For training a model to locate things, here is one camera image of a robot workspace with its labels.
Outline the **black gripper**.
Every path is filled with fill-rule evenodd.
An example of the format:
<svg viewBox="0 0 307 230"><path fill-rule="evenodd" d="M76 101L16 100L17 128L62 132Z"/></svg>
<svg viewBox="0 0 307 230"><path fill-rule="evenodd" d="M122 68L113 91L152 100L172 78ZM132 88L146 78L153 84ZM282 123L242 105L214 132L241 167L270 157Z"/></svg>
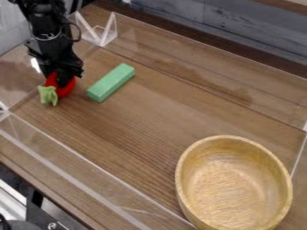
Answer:
<svg viewBox="0 0 307 230"><path fill-rule="evenodd" d="M65 87L72 79L84 75L82 60L73 51L77 40L34 40L24 43L28 53L36 58L45 78L57 72L57 85Z"/></svg>

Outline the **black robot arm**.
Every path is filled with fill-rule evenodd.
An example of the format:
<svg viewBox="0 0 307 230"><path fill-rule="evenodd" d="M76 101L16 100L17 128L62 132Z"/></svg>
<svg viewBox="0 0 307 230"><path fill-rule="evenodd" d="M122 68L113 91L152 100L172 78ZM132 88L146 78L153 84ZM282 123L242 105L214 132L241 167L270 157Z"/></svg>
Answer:
<svg viewBox="0 0 307 230"><path fill-rule="evenodd" d="M57 86L64 88L74 77L82 77L82 60L73 51L81 34L73 37L66 19L64 0L8 0L25 17L29 39L25 41L28 53L38 62L45 78L54 75Z"/></svg>

